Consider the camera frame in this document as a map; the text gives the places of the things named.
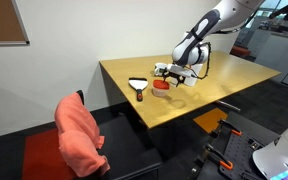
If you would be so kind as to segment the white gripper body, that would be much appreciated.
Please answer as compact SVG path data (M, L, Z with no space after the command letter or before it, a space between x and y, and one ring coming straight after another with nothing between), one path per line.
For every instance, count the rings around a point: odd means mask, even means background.
M169 71L170 75L172 77L178 77L183 76L185 78L191 77L191 73L189 69L186 69L182 66L174 65L174 64L168 64L166 69Z

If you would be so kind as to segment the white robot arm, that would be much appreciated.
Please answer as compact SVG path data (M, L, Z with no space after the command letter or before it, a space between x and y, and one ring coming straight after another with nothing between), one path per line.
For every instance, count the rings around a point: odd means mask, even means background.
M203 42L210 34L229 34L239 30L242 22L255 14L264 0L221 0L208 11L172 51L171 64L162 70L163 80L173 77L177 85L188 78L199 79L187 65L210 63L211 44Z

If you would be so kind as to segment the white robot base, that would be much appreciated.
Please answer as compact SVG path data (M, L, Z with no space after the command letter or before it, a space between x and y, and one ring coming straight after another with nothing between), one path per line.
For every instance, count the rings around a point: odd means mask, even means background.
M288 180L288 128L277 139L256 150L252 157L267 180Z

